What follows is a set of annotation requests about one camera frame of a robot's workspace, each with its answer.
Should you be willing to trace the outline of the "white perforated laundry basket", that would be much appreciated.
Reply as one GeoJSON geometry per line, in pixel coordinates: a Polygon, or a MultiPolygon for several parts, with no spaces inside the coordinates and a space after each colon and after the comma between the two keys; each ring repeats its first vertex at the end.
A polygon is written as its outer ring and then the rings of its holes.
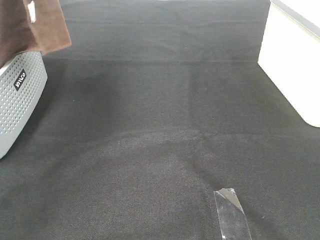
{"type": "Polygon", "coordinates": [[[0,69],[0,157],[3,158],[33,113],[48,79],[42,55],[16,55],[0,69]]]}

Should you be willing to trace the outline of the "clear tape strip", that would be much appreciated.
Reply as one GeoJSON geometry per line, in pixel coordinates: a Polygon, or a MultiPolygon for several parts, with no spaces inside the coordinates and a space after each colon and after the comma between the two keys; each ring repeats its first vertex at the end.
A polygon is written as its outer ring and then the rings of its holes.
{"type": "Polygon", "coordinates": [[[244,210],[233,188],[214,191],[222,240],[252,240],[244,210]]]}

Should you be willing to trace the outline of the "brown towel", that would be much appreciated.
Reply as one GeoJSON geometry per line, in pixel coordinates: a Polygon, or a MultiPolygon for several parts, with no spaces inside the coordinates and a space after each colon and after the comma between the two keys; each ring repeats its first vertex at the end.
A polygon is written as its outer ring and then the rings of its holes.
{"type": "Polygon", "coordinates": [[[48,54],[72,41],[58,0],[0,2],[0,65],[25,52],[48,54]]]}

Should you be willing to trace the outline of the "black table cloth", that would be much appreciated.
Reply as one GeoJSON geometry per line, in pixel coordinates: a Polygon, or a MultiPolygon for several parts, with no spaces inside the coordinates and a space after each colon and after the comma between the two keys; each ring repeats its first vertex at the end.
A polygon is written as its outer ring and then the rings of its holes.
{"type": "Polygon", "coordinates": [[[267,0],[63,0],[72,46],[0,162],[3,240],[320,237],[320,131],[259,67],[267,0]]]}

